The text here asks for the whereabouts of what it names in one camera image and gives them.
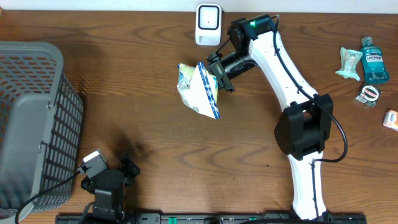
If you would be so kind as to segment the orange snack bag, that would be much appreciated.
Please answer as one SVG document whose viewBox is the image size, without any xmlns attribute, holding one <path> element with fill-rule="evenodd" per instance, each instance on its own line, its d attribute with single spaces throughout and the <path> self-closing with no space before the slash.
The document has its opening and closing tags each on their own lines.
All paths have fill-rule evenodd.
<svg viewBox="0 0 398 224">
<path fill-rule="evenodd" d="M 179 63 L 177 90 L 185 106 L 213 119 L 221 118 L 217 105 L 218 81 L 203 62 L 196 67 Z"/>
</svg>

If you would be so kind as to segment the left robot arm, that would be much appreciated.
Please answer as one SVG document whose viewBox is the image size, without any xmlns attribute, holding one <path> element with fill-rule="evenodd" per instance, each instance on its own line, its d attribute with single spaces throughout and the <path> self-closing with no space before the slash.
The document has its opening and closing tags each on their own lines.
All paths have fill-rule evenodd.
<svg viewBox="0 0 398 224">
<path fill-rule="evenodd" d="M 100 150 L 83 158 L 78 171 L 85 175 L 81 188 L 93 194 L 80 218 L 80 223 L 127 223 L 124 188 L 132 185 L 141 171 L 129 156 L 121 159 L 118 169 L 110 169 Z"/>
</svg>

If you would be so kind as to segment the green round-logo packet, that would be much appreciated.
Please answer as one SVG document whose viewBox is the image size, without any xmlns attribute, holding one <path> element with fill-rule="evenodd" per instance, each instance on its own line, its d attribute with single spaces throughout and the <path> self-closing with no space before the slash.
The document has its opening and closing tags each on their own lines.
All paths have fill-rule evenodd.
<svg viewBox="0 0 398 224">
<path fill-rule="evenodd" d="M 373 108 L 377 105 L 382 91 L 374 85 L 363 83 L 354 98 L 355 103 L 361 103 L 365 107 Z"/>
</svg>

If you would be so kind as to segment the small orange tissue pack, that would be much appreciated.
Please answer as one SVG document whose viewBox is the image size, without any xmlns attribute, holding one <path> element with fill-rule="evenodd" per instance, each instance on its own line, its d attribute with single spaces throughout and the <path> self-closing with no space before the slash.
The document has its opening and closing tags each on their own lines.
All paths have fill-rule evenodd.
<svg viewBox="0 0 398 224">
<path fill-rule="evenodd" d="M 389 129 L 397 131 L 397 112 L 394 110 L 387 111 L 383 120 L 383 125 Z"/>
</svg>

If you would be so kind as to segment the green wet wipes pack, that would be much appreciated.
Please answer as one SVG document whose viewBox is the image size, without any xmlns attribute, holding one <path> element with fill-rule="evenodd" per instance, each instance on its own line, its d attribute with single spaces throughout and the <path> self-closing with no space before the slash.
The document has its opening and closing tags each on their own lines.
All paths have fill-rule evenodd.
<svg viewBox="0 0 398 224">
<path fill-rule="evenodd" d="M 356 81 L 360 81 L 356 66 L 362 56 L 363 53 L 360 51 L 346 49 L 344 47 L 340 48 L 341 68 L 335 73 L 341 75 L 343 78 L 353 78 Z"/>
</svg>

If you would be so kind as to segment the blue Listerine mouthwash bottle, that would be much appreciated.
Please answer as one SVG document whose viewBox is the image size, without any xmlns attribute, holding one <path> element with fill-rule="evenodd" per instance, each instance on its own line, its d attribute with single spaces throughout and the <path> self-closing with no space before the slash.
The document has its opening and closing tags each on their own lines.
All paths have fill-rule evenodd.
<svg viewBox="0 0 398 224">
<path fill-rule="evenodd" d="M 365 82 L 373 85 L 387 83 L 390 80 L 390 75 L 383 61 L 382 50 L 374 45 L 372 37 L 363 37 L 361 43 L 363 46 L 361 61 Z"/>
</svg>

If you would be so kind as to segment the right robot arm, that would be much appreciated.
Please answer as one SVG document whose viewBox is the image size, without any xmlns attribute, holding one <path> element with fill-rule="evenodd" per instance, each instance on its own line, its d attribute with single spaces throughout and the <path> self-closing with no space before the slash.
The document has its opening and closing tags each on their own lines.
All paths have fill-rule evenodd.
<svg viewBox="0 0 398 224">
<path fill-rule="evenodd" d="M 233 78 L 254 67 L 262 70 L 282 111 L 274 135 L 292 169 L 292 209 L 302 220 L 321 218 L 326 206 L 320 168 L 313 161 L 322 158 L 330 135 L 332 99 L 320 96 L 300 74 L 271 16 L 237 19 L 227 35 L 235 51 L 225 57 L 219 51 L 209 54 L 207 68 L 216 77 L 218 87 L 228 92 L 234 91 Z"/>
</svg>

